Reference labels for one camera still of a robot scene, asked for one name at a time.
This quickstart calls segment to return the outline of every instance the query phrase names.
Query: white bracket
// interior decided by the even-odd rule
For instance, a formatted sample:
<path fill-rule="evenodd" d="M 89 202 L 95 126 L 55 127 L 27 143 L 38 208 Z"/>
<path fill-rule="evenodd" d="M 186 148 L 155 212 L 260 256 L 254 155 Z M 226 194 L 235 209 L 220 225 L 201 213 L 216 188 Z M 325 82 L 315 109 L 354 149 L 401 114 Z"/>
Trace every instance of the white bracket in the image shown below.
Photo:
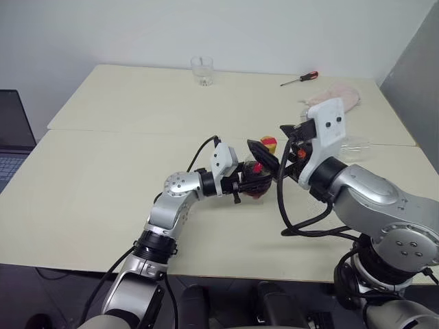
<path fill-rule="evenodd" d="M 230 176 L 238 167 L 235 150 L 226 143 L 219 143 L 211 156 L 211 169 L 217 196 L 222 196 L 221 179 Z"/>
<path fill-rule="evenodd" d="M 341 98 L 332 98 L 312 106 L 308 119 L 314 119 L 317 136 L 311 140 L 313 153 L 299 176 L 299 185 L 309 189 L 309 178 L 327 158 L 337 156 L 346 136 L 344 106 Z"/>

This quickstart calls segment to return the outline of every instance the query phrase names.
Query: table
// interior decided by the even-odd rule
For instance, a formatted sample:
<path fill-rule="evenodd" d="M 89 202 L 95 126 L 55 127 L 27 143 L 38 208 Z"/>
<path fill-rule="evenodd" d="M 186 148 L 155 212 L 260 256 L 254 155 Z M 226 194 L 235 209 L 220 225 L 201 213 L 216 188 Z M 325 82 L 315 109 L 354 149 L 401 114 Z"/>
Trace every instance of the table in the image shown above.
<path fill-rule="evenodd" d="M 356 88 L 361 103 L 346 115 L 347 133 L 373 144 L 415 142 L 372 79 L 319 77 L 285 87 L 294 75 L 216 72 L 198 86 L 189 70 L 98 65 L 49 124 L 49 129 L 258 139 L 285 136 L 308 99 L 335 82 Z"/>
<path fill-rule="evenodd" d="M 244 139 L 223 141 L 240 159 L 249 154 Z M 0 195 L 0 262 L 106 271 L 140 235 L 165 178 L 185 170 L 201 142 L 194 136 L 49 131 Z M 195 168 L 209 163 L 212 150 L 202 152 Z M 373 145 L 369 160 L 359 164 L 409 193 L 439 199 L 439 176 L 417 147 Z M 285 202 L 292 221 L 324 208 L 292 181 L 285 181 Z M 317 227 L 340 224 L 331 214 Z M 281 237 L 282 229 L 274 188 L 257 201 L 243 197 L 240 205 L 231 196 L 208 198 L 192 208 L 169 272 L 331 282 L 351 242 Z M 415 283 L 430 281 L 416 276 Z"/>

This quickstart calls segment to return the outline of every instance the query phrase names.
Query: red screwdriver handle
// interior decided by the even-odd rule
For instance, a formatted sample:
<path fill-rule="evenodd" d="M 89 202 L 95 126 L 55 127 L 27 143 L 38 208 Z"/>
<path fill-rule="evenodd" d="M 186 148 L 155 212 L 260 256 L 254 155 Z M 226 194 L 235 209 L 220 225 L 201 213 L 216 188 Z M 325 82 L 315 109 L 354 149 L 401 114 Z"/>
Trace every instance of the red screwdriver handle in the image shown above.
<path fill-rule="evenodd" d="M 317 71 L 313 71 L 313 72 L 310 72 L 310 73 L 308 73 L 308 74 L 305 74 L 305 75 L 302 75 L 302 76 L 300 76 L 300 80 L 301 81 L 308 81 L 308 80 L 314 80 L 314 79 L 316 79 L 318 77 L 318 72 Z"/>

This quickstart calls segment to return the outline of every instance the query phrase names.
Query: gray wall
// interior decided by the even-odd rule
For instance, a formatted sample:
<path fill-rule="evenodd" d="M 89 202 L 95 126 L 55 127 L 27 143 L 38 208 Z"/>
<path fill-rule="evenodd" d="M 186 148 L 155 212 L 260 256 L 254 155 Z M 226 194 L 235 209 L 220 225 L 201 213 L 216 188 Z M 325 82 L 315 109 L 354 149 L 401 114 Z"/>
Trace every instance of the gray wall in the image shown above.
<path fill-rule="evenodd" d="M 431 9 L 381 91 L 439 173 L 439 3 Z"/>

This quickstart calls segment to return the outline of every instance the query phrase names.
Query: laptop keyboard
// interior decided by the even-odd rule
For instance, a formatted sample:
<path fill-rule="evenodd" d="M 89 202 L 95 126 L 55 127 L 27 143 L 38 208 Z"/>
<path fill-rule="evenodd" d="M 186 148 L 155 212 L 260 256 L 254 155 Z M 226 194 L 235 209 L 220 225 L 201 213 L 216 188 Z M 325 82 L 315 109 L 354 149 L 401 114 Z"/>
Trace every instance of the laptop keyboard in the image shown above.
<path fill-rule="evenodd" d="M 0 157 L 0 181 L 8 181 L 20 168 L 25 159 Z"/>

